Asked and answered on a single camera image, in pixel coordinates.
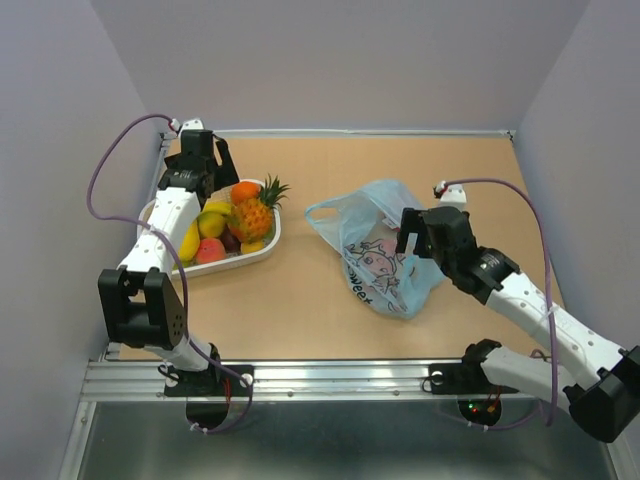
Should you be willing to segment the dark red plum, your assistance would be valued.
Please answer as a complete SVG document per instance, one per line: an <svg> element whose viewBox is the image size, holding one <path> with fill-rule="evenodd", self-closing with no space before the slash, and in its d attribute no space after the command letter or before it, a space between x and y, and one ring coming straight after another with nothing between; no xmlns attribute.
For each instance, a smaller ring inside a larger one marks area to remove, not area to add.
<svg viewBox="0 0 640 480"><path fill-rule="evenodd" d="M231 233L229 229L225 229L219 237L227 254L235 254L241 250L241 242Z"/></svg>

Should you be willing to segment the lower yellow banana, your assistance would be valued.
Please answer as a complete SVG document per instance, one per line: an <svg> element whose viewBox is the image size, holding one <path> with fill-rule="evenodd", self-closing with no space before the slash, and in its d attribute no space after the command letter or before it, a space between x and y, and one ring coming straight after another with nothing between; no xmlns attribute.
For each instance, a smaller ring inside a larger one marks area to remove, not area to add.
<svg viewBox="0 0 640 480"><path fill-rule="evenodd" d="M202 239L219 238L225 230L226 218L222 214L206 211L198 216L197 226Z"/></svg>

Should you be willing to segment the light blue printed plastic bag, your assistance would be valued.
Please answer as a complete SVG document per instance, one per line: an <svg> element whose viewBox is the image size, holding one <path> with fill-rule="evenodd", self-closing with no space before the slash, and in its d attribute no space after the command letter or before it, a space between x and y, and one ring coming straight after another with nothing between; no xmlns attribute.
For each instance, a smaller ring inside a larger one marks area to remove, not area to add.
<svg viewBox="0 0 640 480"><path fill-rule="evenodd" d="M308 207L305 217L341 257L351 292L376 312L409 319L444 280L435 262L396 251L403 209L420 209L408 187L393 179Z"/></svg>

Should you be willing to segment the yellow apricot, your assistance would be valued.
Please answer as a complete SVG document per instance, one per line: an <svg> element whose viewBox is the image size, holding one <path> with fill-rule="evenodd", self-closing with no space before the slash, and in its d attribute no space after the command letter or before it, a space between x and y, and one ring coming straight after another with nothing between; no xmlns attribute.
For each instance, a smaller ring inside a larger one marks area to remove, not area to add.
<svg viewBox="0 0 640 480"><path fill-rule="evenodd" d="M242 255L249 255L252 253L256 253L265 248L265 242L260 239L251 242L244 242L240 246L240 252Z"/></svg>

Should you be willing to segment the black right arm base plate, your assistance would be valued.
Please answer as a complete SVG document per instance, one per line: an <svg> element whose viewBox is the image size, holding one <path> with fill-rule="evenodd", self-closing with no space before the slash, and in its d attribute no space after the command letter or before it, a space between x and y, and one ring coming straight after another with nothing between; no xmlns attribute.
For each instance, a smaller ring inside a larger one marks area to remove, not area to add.
<svg viewBox="0 0 640 480"><path fill-rule="evenodd" d="M492 384L476 364L431 364L428 377L431 392L435 395L488 394L492 389Z"/></svg>

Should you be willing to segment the aluminium back rail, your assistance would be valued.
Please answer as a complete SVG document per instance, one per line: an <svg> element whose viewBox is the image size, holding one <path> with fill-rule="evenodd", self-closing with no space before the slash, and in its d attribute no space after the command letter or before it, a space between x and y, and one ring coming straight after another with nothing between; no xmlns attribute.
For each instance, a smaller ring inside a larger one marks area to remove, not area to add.
<svg viewBox="0 0 640 480"><path fill-rule="evenodd" d="M392 138L506 138L512 141L516 131L498 130L456 130L456 129L227 129L216 130L215 134L225 139L231 138L349 138L349 137L392 137Z"/></svg>

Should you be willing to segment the orange tangerine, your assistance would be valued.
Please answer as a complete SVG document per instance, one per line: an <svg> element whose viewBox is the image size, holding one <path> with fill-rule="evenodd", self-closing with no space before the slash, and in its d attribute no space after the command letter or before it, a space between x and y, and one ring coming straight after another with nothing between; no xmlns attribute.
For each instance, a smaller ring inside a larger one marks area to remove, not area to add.
<svg viewBox="0 0 640 480"><path fill-rule="evenodd" d="M233 185L230 191L230 199L233 205L257 198L262 189L262 185L251 181L241 181Z"/></svg>

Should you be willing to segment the green yellow mango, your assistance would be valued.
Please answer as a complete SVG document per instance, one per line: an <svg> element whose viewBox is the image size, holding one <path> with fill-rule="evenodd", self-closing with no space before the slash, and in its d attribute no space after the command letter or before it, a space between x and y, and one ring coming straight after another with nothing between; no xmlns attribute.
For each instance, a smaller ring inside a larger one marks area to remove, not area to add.
<svg viewBox="0 0 640 480"><path fill-rule="evenodd" d="M200 242L198 225L196 221L193 221L188 227L179 248L179 259L185 264L192 263L199 250Z"/></svg>

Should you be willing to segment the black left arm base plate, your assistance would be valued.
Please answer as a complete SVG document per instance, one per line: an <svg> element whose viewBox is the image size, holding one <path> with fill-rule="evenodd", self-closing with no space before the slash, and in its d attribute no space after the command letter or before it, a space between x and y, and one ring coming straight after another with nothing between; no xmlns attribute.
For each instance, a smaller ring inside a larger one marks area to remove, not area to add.
<svg viewBox="0 0 640 480"><path fill-rule="evenodd" d="M160 364L157 370L164 377L166 397L245 396L246 388L235 375L213 370L212 367L206 371L192 372Z"/></svg>

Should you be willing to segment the orange pineapple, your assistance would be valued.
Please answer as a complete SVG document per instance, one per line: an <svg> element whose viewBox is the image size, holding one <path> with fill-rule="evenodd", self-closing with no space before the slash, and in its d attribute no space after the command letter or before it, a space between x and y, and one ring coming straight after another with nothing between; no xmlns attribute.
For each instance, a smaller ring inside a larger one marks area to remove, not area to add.
<svg viewBox="0 0 640 480"><path fill-rule="evenodd" d="M278 176L268 176L257 198L233 205L227 225L231 233L241 242L263 239L271 230L273 212L291 189Z"/></svg>

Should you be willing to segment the yellow banana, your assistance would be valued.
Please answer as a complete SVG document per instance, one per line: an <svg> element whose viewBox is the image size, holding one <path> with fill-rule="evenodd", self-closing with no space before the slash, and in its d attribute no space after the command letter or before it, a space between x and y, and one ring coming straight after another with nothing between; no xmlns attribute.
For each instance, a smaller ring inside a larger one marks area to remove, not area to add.
<svg viewBox="0 0 640 480"><path fill-rule="evenodd" d="M225 230L226 218L222 214L206 211L198 216L197 226L202 239L219 238Z"/></svg>
<svg viewBox="0 0 640 480"><path fill-rule="evenodd" d="M213 212L222 216L228 216L231 214L232 207L233 205L229 202L207 202L203 207L202 213Z"/></svg>

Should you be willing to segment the white perforated plastic basket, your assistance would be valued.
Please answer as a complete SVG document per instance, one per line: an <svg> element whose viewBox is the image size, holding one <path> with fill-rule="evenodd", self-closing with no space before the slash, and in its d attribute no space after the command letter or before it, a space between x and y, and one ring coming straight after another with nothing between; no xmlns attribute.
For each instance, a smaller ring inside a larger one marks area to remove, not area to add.
<svg viewBox="0 0 640 480"><path fill-rule="evenodd" d="M208 206L209 204L215 203L218 201L230 202L231 189L232 187L228 186L214 192L212 196L209 198L209 200L207 200L207 203L205 206ZM145 222L148 220L154 208L154 203L155 203L155 199L151 199L146 205L144 205L142 210L139 212L139 215L138 215L139 220L145 221ZM246 255L242 253L229 253L227 255L227 258L224 260L210 262L202 265L197 265L193 263L190 266L185 266L186 277L187 278L198 277L198 276L213 274L213 273L217 273L217 272L221 272L229 269L239 268L239 267L243 267L251 263L262 261L268 258L273 253L273 250L276 247L281 237L281 232L282 232L281 216L280 216L280 210L278 208L279 207L277 207L276 210L273 212L273 224L270 232L264 238L264 248L262 248L257 252L247 253Z"/></svg>

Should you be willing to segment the aluminium front frame rail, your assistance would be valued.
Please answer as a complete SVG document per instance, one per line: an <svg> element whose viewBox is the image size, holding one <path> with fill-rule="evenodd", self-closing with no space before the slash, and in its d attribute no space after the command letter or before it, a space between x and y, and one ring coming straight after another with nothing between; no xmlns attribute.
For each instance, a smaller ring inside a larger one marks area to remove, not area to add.
<svg viewBox="0 0 640 480"><path fill-rule="evenodd" d="M481 398L486 394L435 395L429 383L429 366L460 362L479 365L492 389L489 393L523 394L545 402L556 399L567 407L564 388L575 381L564 367L558 379L551 379L551 365L541 358L527 358L498 349L482 362L454 359L372 360L372 361L240 361L229 362L224 372L235 375L246 388L244 400L258 402L337 400L419 400L432 396ZM159 362L101 361L86 369L81 398L90 402L133 401L213 401L223 397L173 398L164 395L165 380Z"/></svg>

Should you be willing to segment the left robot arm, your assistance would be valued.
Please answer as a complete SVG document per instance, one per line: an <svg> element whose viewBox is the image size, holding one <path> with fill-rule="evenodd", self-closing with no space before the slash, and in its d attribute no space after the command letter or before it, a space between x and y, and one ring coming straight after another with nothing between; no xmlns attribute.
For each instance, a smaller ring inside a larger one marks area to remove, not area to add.
<svg viewBox="0 0 640 480"><path fill-rule="evenodd" d="M179 133L180 152L165 159L148 221L120 264L105 269L98 290L109 340L144 349L188 372L199 393L215 392L223 371L211 344L188 333L188 295L179 295L171 275L189 227L211 195L238 179L228 152L217 162L216 135L191 123Z"/></svg>

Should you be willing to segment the red yellow peach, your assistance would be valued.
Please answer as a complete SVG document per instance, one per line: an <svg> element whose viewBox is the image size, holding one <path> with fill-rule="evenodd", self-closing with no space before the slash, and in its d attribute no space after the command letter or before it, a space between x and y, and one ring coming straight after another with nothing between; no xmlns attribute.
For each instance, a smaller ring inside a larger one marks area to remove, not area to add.
<svg viewBox="0 0 640 480"><path fill-rule="evenodd" d="M204 238L200 241L194 261L198 265L204 265L224 260L226 257L226 249L221 240L218 238Z"/></svg>

